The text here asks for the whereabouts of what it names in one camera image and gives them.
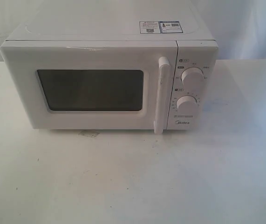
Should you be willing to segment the white microwave door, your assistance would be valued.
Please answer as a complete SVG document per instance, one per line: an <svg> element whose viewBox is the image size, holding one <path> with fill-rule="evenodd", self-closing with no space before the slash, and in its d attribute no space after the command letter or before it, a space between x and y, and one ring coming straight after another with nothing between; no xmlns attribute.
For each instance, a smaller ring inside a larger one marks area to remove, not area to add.
<svg viewBox="0 0 266 224"><path fill-rule="evenodd" d="M175 41L6 41L35 129L167 129Z"/></svg>

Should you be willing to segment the white microwave oven body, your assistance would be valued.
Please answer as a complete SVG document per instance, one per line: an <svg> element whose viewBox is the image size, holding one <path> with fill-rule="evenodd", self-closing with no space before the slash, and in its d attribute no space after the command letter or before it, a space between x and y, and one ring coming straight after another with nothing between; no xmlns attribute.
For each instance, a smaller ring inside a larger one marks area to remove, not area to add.
<svg viewBox="0 0 266 224"><path fill-rule="evenodd" d="M140 21L179 21L181 34L141 34ZM187 0L47 0L6 41L175 41L178 46L166 130L189 130L202 110L218 45L204 20ZM189 91L181 74L197 67L204 86ZM181 113L182 96L197 101L197 111Z"/></svg>

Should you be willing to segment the white control knob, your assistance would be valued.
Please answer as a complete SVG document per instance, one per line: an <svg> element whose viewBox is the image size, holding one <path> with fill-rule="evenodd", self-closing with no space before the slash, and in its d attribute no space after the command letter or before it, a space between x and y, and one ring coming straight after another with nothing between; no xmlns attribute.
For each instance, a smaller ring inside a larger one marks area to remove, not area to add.
<svg viewBox="0 0 266 224"><path fill-rule="evenodd" d="M181 113L193 113L197 111L197 101L192 96L182 96L176 102L177 110Z"/></svg>
<svg viewBox="0 0 266 224"><path fill-rule="evenodd" d="M183 87L189 91L202 89L204 80L202 70L197 67L188 68L181 74Z"/></svg>

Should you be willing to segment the upper white control knob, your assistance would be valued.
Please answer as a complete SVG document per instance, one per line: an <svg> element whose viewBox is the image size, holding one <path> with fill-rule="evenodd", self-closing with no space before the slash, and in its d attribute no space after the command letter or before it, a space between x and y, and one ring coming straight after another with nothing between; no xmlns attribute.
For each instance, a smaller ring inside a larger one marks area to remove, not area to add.
<svg viewBox="0 0 266 224"><path fill-rule="evenodd" d="M202 70L197 67L188 68L181 74L183 87L189 91L202 89L204 80Z"/></svg>

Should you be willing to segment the blue white warning sticker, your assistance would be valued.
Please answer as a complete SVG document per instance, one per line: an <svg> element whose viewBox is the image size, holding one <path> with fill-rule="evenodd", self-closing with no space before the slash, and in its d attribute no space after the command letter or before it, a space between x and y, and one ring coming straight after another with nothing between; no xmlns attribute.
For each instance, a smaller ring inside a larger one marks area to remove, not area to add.
<svg viewBox="0 0 266 224"><path fill-rule="evenodd" d="M181 34L179 21L140 21L141 34Z"/></svg>

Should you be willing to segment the lower white control knob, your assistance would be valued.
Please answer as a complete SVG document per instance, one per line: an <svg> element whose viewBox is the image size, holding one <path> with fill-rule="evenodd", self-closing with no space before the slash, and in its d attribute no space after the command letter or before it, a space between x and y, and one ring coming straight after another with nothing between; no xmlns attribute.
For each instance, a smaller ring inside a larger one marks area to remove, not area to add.
<svg viewBox="0 0 266 224"><path fill-rule="evenodd" d="M193 113L197 111L197 101L192 96L182 96L176 102L177 110L181 113Z"/></svg>

